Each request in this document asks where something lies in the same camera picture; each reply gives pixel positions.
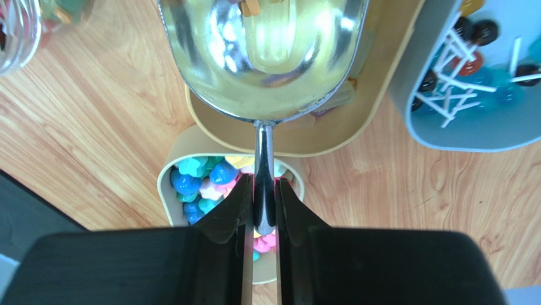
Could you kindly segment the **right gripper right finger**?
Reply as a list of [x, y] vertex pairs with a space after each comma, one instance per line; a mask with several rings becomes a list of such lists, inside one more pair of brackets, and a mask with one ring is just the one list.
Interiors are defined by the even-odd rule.
[[289, 180], [275, 181], [277, 280], [280, 304], [318, 304], [313, 229], [328, 228], [293, 190]]

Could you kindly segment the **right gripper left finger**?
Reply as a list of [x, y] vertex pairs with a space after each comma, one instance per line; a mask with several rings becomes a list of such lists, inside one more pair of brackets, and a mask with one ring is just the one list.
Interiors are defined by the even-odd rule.
[[251, 304], [253, 177], [243, 174], [231, 193], [193, 228], [199, 233], [194, 304]]

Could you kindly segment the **beige tray of star candies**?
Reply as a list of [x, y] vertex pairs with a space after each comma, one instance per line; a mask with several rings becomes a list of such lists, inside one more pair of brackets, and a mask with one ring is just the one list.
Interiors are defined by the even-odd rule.
[[[243, 173], [253, 174], [252, 154], [236, 152], [214, 140], [198, 126], [182, 132], [174, 141], [157, 179], [157, 190], [172, 226], [195, 224], [222, 202]], [[286, 178], [299, 199], [305, 183], [300, 161], [274, 158], [275, 178]], [[253, 284], [276, 281], [276, 255], [270, 237], [254, 233]]]

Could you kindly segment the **silver metal scoop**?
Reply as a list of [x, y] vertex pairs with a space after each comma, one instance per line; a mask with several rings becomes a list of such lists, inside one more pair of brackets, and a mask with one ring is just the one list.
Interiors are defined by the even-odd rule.
[[253, 223], [276, 226], [273, 131], [323, 105], [346, 80], [368, 1], [159, 1], [181, 77], [200, 100], [251, 123]]

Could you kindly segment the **yellow tray of popsicle candies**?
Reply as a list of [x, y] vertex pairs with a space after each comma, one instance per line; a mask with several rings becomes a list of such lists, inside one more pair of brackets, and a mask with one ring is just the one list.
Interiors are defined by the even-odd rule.
[[[321, 117], [280, 124], [274, 131], [274, 154], [311, 157], [335, 151], [355, 139], [374, 117], [414, 33], [423, 1], [371, 1], [363, 32], [374, 36], [359, 74], [351, 78], [352, 101]], [[215, 142], [252, 154], [253, 125], [217, 113], [190, 90], [187, 107], [196, 125]]]

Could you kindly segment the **clear plastic jar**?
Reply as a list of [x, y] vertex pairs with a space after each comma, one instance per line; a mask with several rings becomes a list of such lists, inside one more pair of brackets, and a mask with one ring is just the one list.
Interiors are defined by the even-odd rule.
[[81, 26], [93, 1], [1, 1], [1, 76], [25, 65], [51, 40]]

